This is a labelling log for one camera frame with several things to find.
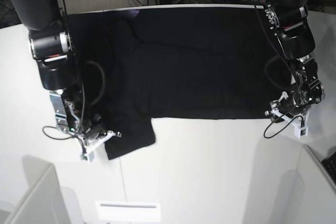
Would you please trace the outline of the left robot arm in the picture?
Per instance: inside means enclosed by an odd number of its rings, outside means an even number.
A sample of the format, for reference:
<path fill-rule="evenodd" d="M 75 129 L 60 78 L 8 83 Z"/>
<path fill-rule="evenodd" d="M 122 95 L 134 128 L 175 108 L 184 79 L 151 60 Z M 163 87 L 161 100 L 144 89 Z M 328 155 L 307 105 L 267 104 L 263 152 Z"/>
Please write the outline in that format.
<path fill-rule="evenodd" d="M 287 121 L 299 129 L 306 129 L 307 118 L 314 104 L 324 98 L 318 79 L 318 65 L 312 53 L 316 47 L 308 24 L 308 0 L 265 0 L 265 16 L 270 31 L 277 40 L 272 44 L 275 56 L 267 61 L 264 71 L 280 60 L 293 77 L 289 85 L 270 82 L 282 91 L 279 99 L 271 101 L 268 114 L 273 123 Z"/>

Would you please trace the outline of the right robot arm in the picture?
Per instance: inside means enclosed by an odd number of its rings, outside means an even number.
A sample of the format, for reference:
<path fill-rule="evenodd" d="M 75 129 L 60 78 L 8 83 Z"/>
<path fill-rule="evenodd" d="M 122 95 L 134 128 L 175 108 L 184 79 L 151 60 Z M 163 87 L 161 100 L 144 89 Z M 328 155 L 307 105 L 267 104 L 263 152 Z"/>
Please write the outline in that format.
<path fill-rule="evenodd" d="M 55 111 L 55 129 L 79 142 L 81 159 L 88 160 L 94 151 L 120 132 L 108 130 L 100 114 L 90 116 L 86 111 L 96 105 L 106 90 L 106 75 L 100 64 L 87 60 L 101 75 L 101 88 L 95 98 L 87 99 L 73 45 L 64 0 L 11 0 L 15 11 L 28 29 L 28 43 L 37 63 L 42 86 L 49 91 Z"/>

